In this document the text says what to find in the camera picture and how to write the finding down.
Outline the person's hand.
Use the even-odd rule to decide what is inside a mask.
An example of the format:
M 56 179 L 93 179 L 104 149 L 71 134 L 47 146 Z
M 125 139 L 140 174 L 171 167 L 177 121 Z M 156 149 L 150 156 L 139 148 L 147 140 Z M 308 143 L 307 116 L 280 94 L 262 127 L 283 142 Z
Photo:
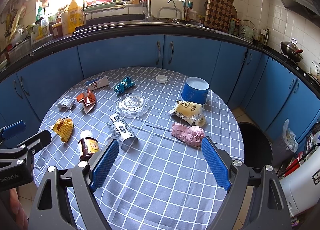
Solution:
M 15 188 L 10 190 L 10 209 L 15 216 L 15 222 L 19 229 L 28 229 L 27 215 L 18 199 L 18 194 Z

